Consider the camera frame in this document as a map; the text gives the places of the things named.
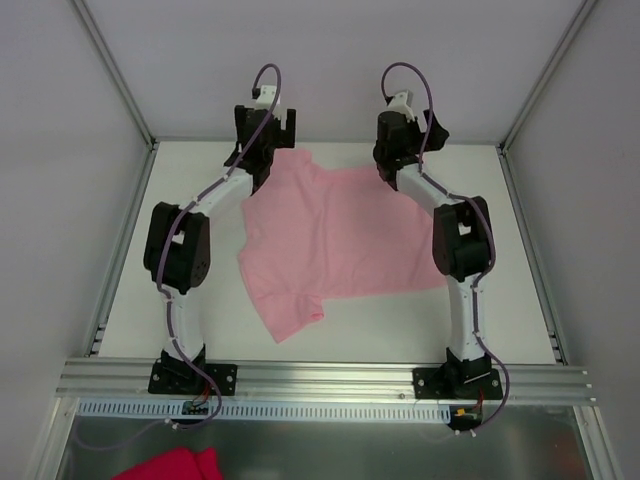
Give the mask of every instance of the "cable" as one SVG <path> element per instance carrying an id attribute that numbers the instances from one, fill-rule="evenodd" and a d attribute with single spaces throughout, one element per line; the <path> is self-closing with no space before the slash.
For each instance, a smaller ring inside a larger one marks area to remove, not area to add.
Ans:
<path id="1" fill-rule="evenodd" d="M 198 395 L 197 397 L 195 397 L 193 400 L 191 400 L 191 404 L 194 407 L 201 407 L 202 405 L 204 405 L 205 403 L 207 403 L 209 401 L 210 394 L 211 394 L 211 386 L 207 383 L 207 385 L 204 387 L 204 390 L 202 391 L 202 393 L 200 395 Z"/>
<path id="2" fill-rule="evenodd" d="M 73 426 L 72 431 L 71 431 L 71 437 L 81 448 L 84 448 L 86 450 L 91 450 L 91 451 L 94 451 L 94 452 L 105 452 L 105 451 L 109 451 L 109 450 L 117 450 L 119 448 L 122 448 L 122 447 L 125 447 L 125 446 L 129 445 L 134 440 L 137 440 L 139 437 L 141 437 L 143 434 L 145 434 L 147 431 L 151 430 L 153 427 L 155 427 L 157 425 L 161 425 L 161 424 L 171 424 L 172 428 L 174 430 L 190 430 L 190 429 L 193 429 L 193 428 L 198 428 L 198 427 L 201 427 L 203 425 L 206 425 L 211 420 L 213 420 L 220 413 L 220 410 L 222 409 L 222 394 L 220 393 L 220 389 L 218 388 L 218 385 L 216 384 L 216 382 L 209 375 L 207 375 L 204 371 L 202 371 L 200 368 L 198 368 L 191 361 L 191 359 L 189 359 L 185 355 L 185 353 L 180 348 L 180 344 L 177 341 L 175 330 L 173 328 L 173 319 L 171 317 L 171 306 L 173 305 L 173 297 L 171 296 L 171 292 L 169 292 L 167 289 L 163 288 L 162 279 L 164 277 L 164 268 L 165 268 L 165 264 L 167 262 L 167 255 L 169 253 L 169 247 L 171 246 L 171 242 L 173 241 L 173 237 L 174 237 L 174 235 L 175 235 L 175 233 L 176 233 L 176 231 L 178 229 L 178 225 L 180 224 L 180 222 L 182 221 L 184 216 L 191 209 L 193 209 L 193 207 L 195 207 L 198 203 L 200 203 L 200 201 L 202 201 L 202 199 L 204 199 L 207 195 L 209 195 L 209 193 L 211 193 L 214 189 L 216 189 L 217 187 L 219 187 L 220 185 L 222 185 L 224 182 L 227 181 L 227 179 L 234 172 L 234 170 L 236 169 L 236 167 L 238 166 L 240 161 L 242 161 L 242 159 L 244 158 L 245 152 L 247 152 L 249 150 L 249 148 L 251 148 L 251 146 L 256 141 L 256 139 L 258 138 L 258 136 L 260 135 L 260 133 L 262 132 L 264 127 L 267 125 L 267 123 L 271 119 L 271 115 L 273 114 L 273 111 L 275 110 L 276 105 L 278 104 L 278 99 L 280 98 L 280 90 L 281 90 L 281 87 L 282 87 L 282 74 L 280 72 L 280 68 L 278 68 L 278 66 L 276 64 L 274 64 L 274 63 L 268 63 L 268 64 L 264 65 L 260 69 L 258 74 L 256 75 L 256 78 L 255 78 L 255 80 L 253 82 L 253 87 L 255 88 L 258 85 L 258 83 L 260 82 L 260 79 L 262 78 L 262 75 L 264 74 L 264 72 L 266 72 L 270 68 L 273 69 L 275 71 L 275 74 L 276 74 L 276 94 L 275 94 L 273 102 L 271 103 L 271 105 L 269 106 L 269 109 L 267 110 L 267 114 L 264 116 L 264 118 L 262 119 L 262 121 L 258 125 L 258 128 L 256 128 L 255 132 L 253 132 L 253 135 L 249 138 L 249 141 L 247 142 L 245 147 L 242 149 L 242 151 L 238 154 L 238 156 L 236 157 L 235 161 L 229 167 L 227 172 L 221 178 L 216 180 L 213 184 L 209 185 L 202 192 L 200 192 L 200 194 L 196 197 L 196 200 L 189 202 L 189 204 L 184 209 L 182 209 L 182 211 L 178 214 L 176 219 L 173 221 L 173 223 L 171 225 L 171 228 L 169 228 L 169 233 L 167 235 L 167 239 L 166 239 L 164 247 L 162 249 L 162 254 L 160 256 L 160 263 L 158 265 L 158 276 L 157 276 L 157 279 L 156 279 L 156 287 L 157 287 L 158 291 L 162 295 L 164 295 L 164 297 L 165 297 L 165 302 L 166 302 L 166 325 L 167 325 L 167 331 L 169 333 L 169 338 L 172 339 L 171 343 L 172 343 L 173 347 L 175 348 L 176 352 L 178 353 L 178 355 L 180 356 L 180 358 L 182 359 L 182 361 L 184 361 L 194 372 L 196 372 L 198 375 L 200 375 L 202 378 L 204 378 L 204 380 L 207 382 L 207 385 L 211 389 L 213 389 L 213 391 L 215 392 L 216 397 L 218 399 L 218 405 L 215 408 L 215 410 L 213 410 L 213 412 L 211 412 L 209 414 L 209 416 L 207 416 L 205 419 L 201 420 L 200 422 L 197 422 L 197 423 L 194 423 L 194 424 L 191 424 L 191 425 L 181 425 L 181 424 L 172 422 L 171 419 L 155 420 L 155 421 L 145 425 L 142 429 L 140 429 L 140 431 L 138 431 L 135 435 L 133 435 L 132 437 L 128 438 L 127 440 L 124 440 L 124 441 L 122 441 L 120 443 L 116 443 L 114 445 L 108 445 L 108 446 L 103 446 L 103 447 L 96 447 L 96 446 L 89 445 L 89 444 L 85 443 L 79 437 L 78 432 L 77 432 L 78 425 L 79 425 L 80 422 L 74 422 L 74 426 Z"/>
<path id="3" fill-rule="evenodd" d="M 418 171 L 420 172 L 420 176 L 424 178 L 427 182 L 429 182 L 431 186 L 433 186 L 435 189 L 437 189 L 440 193 L 442 193 L 446 197 L 454 200 L 461 200 L 463 202 L 468 202 L 469 205 L 471 205 L 471 208 L 473 208 L 478 218 L 480 219 L 482 228 L 484 229 L 485 234 L 487 235 L 487 239 L 489 240 L 489 265 L 480 275 L 476 277 L 476 279 L 471 284 L 472 302 L 473 302 L 473 334 L 475 335 L 478 341 L 478 345 L 480 345 L 480 348 L 482 348 L 482 350 L 487 355 L 489 355 L 489 357 L 502 370 L 504 374 L 504 395 L 496 411 L 493 412 L 493 414 L 489 418 L 487 418 L 479 427 L 475 429 L 475 430 L 478 430 L 479 428 L 484 427 L 485 425 L 493 421 L 493 419 L 496 418 L 498 414 L 500 414 L 500 412 L 504 409 L 505 405 L 507 404 L 507 401 L 509 399 L 509 393 L 511 392 L 511 378 L 509 376 L 509 369 L 504 364 L 504 362 L 502 362 L 489 349 L 489 347 L 487 347 L 487 345 L 484 343 L 480 335 L 480 325 L 479 325 L 480 320 L 479 320 L 479 312 L 478 312 L 478 285 L 480 284 L 480 281 L 484 277 L 486 277 L 489 274 L 489 272 L 491 272 L 491 270 L 493 270 L 493 267 L 496 263 L 496 244 L 493 239 L 493 234 L 491 233 L 491 228 L 489 227 L 489 222 L 487 222 L 487 219 L 484 217 L 484 214 L 480 210 L 480 207 L 475 202 L 475 200 L 465 195 L 450 193 L 444 186 L 438 183 L 434 178 L 432 178 L 429 174 L 427 174 L 423 170 L 422 156 L 424 155 L 425 150 L 427 148 L 427 140 L 429 139 L 429 133 L 431 132 L 431 125 L 433 124 L 433 97 L 431 95 L 431 87 L 429 86 L 429 82 L 427 82 L 427 79 L 425 78 L 424 74 L 418 69 L 418 67 L 407 62 L 395 62 L 389 65 L 385 69 L 385 71 L 382 74 L 382 80 L 380 81 L 380 88 L 382 90 L 382 95 L 384 96 L 385 101 L 388 102 L 390 97 L 387 95 L 384 82 L 385 82 L 385 79 L 387 78 L 387 74 L 396 67 L 408 68 L 409 70 L 412 70 L 416 75 L 418 75 L 418 77 L 420 78 L 420 81 L 424 85 L 425 91 L 427 92 L 427 98 L 429 100 L 429 114 L 427 116 L 427 127 L 424 132 L 424 138 L 422 139 L 422 144 L 420 145 L 420 150 L 418 151 Z"/>

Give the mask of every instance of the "white wall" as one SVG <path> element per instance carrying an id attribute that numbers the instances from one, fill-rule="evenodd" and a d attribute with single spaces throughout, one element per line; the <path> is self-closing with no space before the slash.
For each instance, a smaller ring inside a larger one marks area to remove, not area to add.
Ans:
<path id="1" fill-rule="evenodd" d="M 454 141 L 501 140 L 581 0 L 88 0 L 153 133 L 230 138 L 263 63 L 298 137 L 372 140 L 391 62 L 420 66 Z M 422 87 L 409 72 L 389 88 Z"/>
<path id="2" fill-rule="evenodd" d="M 143 153 L 69 5 L 0 3 L 0 478 L 81 353 Z"/>
<path id="3" fill-rule="evenodd" d="M 511 153 L 570 358 L 638 478 L 640 2 L 600 2 Z"/>

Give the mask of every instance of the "white table surface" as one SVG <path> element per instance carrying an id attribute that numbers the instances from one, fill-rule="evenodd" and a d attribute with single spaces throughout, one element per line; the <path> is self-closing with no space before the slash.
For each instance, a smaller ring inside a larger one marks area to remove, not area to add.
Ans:
<path id="1" fill-rule="evenodd" d="M 233 144 L 162 142 L 113 302 L 100 356 L 156 358 L 166 340 L 163 303 L 142 266 L 153 207 L 181 203 L 215 181 Z M 374 165 L 370 144 L 299 144 L 325 168 Z M 486 280 L 489 346 L 507 363 L 555 363 L 500 163 L 491 146 L 447 146 L 426 164 L 445 185 L 489 204 L 497 249 Z M 240 207 L 213 228 L 203 285 L 207 357 L 219 360 L 442 362 L 450 333 L 446 287 L 324 302 L 324 320 L 276 344 L 253 308 L 236 255 L 246 241 Z"/>

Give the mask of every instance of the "black mounting bracket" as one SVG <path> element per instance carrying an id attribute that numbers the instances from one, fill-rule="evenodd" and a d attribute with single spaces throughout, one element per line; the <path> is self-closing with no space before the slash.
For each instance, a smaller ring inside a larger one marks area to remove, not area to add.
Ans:
<path id="1" fill-rule="evenodd" d="M 277 148 L 294 148 L 296 144 L 296 111 L 287 109 L 284 130 L 280 120 L 271 115 L 258 138 L 246 150 L 249 139 L 267 114 L 268 110 L 255 110 L 244 105 L 236 105 L 234 110 L 237 135 L 236 148 L 224 163 L 225 166 L 230 167 L 240 154 L 239 147 L 242 147 L 244 154 L 238 164 L 238 168 L 253 176 L 253 193 L 258 191 L 269 177 L 274 151 Z"/>
<path id="2" fill-rule="evenodd" d="M 425 110 L 424 115 L 428 118 L 429 110 Z M 373 158 L 380 178 L 394 190 L 398 189 L 397 173 L 407 165 L 418 163 L 417 155 L 423 138 L 424 132 L 420 131 L 417 118 L 410 122 L 404 114 L 390 111 L 378 115 L 378 134 Z M 438 123 L 434 114 L 425 151 L 442 149 L 448 138 L 449 132 Z"/>
<path id="3" fill-rule="evenodd" d="M 473 197 L 491 229 L 489 207 L 482 197 Z M 469 229 L 461 233 L 460 225 Z M 464 282 L 469 275 L 484 272 L 489 266 L 489 237 L 479 215 L 468 201 L 440 205 L 433 211 L 433 261 L 443 275 Z"/>
<path id="4" fill-rule="evenodd" d="M 171 225 L 180 214 L 178 205 L 158 203 L 151 213 L 151 223 L 144 248 L 144 268 L 151 272 L 156 282 L 162 249 Z M 176 233 L 183 233 L 182 243 L 172 241 L 164 265 L 162 283 L 178 289 L 182 295 L 199 286 L 211 265 L 209 218 L 202 213 L 187 213 Z"/>
<path id="5" fill-rule="evenodd" d="M 484 417 L 482 408 L 469 408 L 468 405 L 451 405 L 449 406 L 449 413 L 451 415 L 451 421 L 447 426 L 451 430 L 458 430 L 460 432 L 478 428 L 482 425 L 482 419 Z"/>
<path id="6" fill-rule="evenodd" d="M 204 348 L 193 364 L 209 375 L 223 397 L 236 394 L 238 365 L 232 363 L 207 363 Z M 155 395 L 200 395 L 206 387 L 205 380 L 182 360 L 171 357 L 164 350 L 151 368 L 147 391 Z"/>
<path id="7" fill-rule="evenodd" d="M 413 392 L 417 400 L 502 400 L 500 374 L 491 368 L 491 358 L 458 360 L 447 349 L 440 367 L 413 369 Z"/>

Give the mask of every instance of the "pink t-shirt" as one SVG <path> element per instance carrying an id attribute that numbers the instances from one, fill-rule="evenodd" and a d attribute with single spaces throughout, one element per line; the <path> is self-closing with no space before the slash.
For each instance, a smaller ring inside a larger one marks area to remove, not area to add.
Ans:
<path id="1" fill-rule="evenodd" d="M 240 270 L 276 342 L 324 318 L 326 298 L 446 284 L 433 263 L 431 217 L 375 165 L 325 170 L 306 150 L 277 150 L 268 180 L 242 208 Z"/>

